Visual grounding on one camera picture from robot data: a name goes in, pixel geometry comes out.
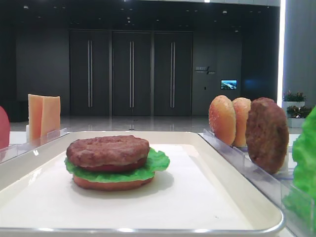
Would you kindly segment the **brown meat patty on stack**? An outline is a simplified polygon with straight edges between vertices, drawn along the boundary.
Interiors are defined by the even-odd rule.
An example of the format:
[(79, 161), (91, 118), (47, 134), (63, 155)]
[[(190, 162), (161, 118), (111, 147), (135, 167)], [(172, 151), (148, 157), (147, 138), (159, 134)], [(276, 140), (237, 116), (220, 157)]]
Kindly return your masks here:
[(78, 139), (66, 150), (68, 161), (81, 167), (123, 166), (146, 158), (149, 142), (133, 135)]

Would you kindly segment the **red tomato slice on stack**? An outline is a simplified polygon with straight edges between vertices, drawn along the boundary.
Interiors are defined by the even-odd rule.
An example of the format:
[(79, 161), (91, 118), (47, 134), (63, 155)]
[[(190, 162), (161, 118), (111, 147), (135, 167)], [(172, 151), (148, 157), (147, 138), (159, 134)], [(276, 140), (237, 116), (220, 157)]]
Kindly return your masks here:
[(138, 168), (141, 168), (147, 162), (147, 158), (141, 158), (135, 163), (131, 163), (128, 165), (102, 165), (96, 167), (82, 167), (84, 170), (92, 171), (92, 172), (110, 172), (110, 173), (121, 173), (133, 171)]

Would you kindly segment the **bottom bun slice on stack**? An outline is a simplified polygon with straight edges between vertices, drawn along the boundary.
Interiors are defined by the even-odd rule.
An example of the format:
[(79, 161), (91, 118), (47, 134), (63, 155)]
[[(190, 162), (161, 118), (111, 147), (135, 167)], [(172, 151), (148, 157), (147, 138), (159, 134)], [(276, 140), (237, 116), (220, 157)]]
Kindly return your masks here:
[(150, 183), (153, 178), (146, 180), (137, 180), (130, 182), (111, 182), (111, 183), (101, 183), (101, 182), (91, 182), (77, 176), (73, 176), (73, 181), (76, 185), (83, 189), (88, 190), (98, 190), (98, 191), (128, 191), (140, 188), (148, 183)]

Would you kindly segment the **left dark double door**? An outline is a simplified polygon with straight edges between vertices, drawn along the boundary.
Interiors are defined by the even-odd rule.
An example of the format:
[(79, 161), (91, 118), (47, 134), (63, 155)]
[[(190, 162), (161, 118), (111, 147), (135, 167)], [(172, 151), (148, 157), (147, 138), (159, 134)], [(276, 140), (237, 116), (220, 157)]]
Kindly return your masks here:
[(70, 31), (71, 115), (109, 115), (109, 68), (108, 32)]

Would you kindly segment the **sesame bun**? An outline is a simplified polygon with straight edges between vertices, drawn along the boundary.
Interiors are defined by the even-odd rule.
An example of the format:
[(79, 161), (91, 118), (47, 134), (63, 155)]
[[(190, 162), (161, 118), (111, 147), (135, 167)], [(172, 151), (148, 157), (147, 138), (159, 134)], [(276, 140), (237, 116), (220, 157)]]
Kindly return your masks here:
[(236, 114), (236, 136), (233, 145), (236, 147), (244, 147), (246, 146), (245, 132), (251, 100), (239, 97), (233, 100), (233, 106)]
[(216, 96), (209, 106), (209, 125), (215, 136), (232, 145), (236, 137), (236, 114), (232, 101), (225, 95)]

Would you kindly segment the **orange cheese slice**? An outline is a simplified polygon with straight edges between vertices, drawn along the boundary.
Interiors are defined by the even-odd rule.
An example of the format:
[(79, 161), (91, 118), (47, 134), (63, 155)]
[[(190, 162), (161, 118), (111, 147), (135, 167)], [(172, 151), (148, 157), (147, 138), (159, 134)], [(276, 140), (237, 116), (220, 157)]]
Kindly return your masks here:
[(29, 140), (35, 141), (41, 136), (43, 96), (28, 94)]
[(60, 129), (60, 97), (42, 97), (41, 137)]

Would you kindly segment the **flower planter box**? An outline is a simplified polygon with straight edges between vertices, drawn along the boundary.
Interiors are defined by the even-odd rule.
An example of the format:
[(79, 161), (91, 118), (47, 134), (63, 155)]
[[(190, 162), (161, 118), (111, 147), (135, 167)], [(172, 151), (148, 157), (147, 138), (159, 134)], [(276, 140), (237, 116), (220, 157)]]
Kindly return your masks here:
[(308, 106), (289, 106), (287, 107), (287, 124), (290, 128), (301, 128), (306, 117), (312, 111)]
[(291, 91), (283, 94), (282, 108), (287, 109), (290, 106), (301, 107), (305, 105), (306, 97), (303, 92), (292, 93)]

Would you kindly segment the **dark double door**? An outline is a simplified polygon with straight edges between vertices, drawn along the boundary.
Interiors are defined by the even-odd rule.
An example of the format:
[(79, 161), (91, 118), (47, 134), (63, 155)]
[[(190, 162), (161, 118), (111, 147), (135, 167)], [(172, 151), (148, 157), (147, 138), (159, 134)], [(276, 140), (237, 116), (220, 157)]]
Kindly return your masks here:
[(155, 33), (154, 115), (189, 116), (192, 33)]
[(151, 36), (113, 33), (113, 115), (151, 114)]
[(108, 32), (70, 31), (71, 115), (109, 115), (109, 68)]

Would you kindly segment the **sesame bun top front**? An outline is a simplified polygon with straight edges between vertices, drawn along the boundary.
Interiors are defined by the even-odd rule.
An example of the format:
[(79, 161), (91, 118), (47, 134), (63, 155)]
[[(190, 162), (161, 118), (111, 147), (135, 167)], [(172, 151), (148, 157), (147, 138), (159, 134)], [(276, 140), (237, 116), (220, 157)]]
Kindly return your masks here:
[(215, 136), (232, 145), (236, 137), (236, 114), (232, 101), (225, 95), (216, 96), (209, 106), (209, 125)]

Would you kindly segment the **right clear acrylic rail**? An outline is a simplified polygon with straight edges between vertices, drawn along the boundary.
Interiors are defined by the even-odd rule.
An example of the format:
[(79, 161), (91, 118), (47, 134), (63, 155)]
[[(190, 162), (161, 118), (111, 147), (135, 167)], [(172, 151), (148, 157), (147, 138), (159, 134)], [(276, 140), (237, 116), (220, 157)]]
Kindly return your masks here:
[(293, 168), (285, 167), (279, 173), (270, 175), (250, 160), (246, 148), (230, 147), (208, 129), (203, 130), (202, 137), (284, 212), (286, 228), (292, 234), (296, 237), (316, 235), (316, 201), (293, 185)]

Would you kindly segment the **upper flower planter box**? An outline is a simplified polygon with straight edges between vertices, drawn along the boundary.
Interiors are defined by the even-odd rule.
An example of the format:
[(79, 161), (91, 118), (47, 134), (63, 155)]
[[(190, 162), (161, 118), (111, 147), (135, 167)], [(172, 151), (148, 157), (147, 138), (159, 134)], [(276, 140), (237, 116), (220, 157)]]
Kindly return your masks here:
[(283, 94), (282, 108), (287, 109), (290, 106), (301, 107), (305, 105), (306, 97), (303, 92), (292, 93), (291, 91)]

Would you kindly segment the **standing orange cheese slice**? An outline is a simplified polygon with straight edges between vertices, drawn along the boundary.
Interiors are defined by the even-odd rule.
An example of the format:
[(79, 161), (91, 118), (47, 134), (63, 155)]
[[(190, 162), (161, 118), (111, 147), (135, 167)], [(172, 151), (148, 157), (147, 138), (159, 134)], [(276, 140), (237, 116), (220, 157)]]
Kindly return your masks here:
[(43, 96), (28, 94), (29, 140), (35, 141), (41, 136)]

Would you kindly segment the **green lettuce leaf on stack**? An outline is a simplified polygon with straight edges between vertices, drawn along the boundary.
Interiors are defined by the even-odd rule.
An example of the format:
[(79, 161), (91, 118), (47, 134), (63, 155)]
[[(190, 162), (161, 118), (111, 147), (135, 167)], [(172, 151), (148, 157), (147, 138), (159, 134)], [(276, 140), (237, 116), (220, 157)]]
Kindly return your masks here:
[(73, 174), (79, 178), (88, 180), (90, 182), (99, 183), (118, 183), (118, 182), (132, 182), (147, 180), (153, 178), (156, 171), (164, 171), (170, 164), (169, 157), (162, 151), (156, 152), (153, 148), (150, 148), (147, 161), (144, 166), (135, 169), (133, 171), (127, 171), (122, 173), (108, 173), (101, 171), (88, 171), (75, 166), (66, 158), (65, 166), (70, 174)]

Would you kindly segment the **standing brown meat patty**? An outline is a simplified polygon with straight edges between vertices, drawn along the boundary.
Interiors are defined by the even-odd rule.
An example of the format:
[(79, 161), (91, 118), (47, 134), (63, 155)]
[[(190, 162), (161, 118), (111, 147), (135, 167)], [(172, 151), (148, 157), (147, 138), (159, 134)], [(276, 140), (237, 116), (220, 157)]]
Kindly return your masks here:
[(270, 98), (253, 100), (248, 112), (245, 137), (252, 162), (269, 174), (277, 173), (284, 164), (289, 142), (284, 110)]

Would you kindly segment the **standing green lettuce leaf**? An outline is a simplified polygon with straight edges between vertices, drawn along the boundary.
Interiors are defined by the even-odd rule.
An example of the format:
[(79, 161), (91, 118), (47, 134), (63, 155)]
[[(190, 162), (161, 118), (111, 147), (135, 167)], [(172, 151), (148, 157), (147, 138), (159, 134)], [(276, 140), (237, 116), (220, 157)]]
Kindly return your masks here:
[(292, 158), (297, 163), (293, 187), (283, 199), (284, 205), (296, 213), (309, 227), (316, 228), (316, 109), (313, 108), (293, 142)]

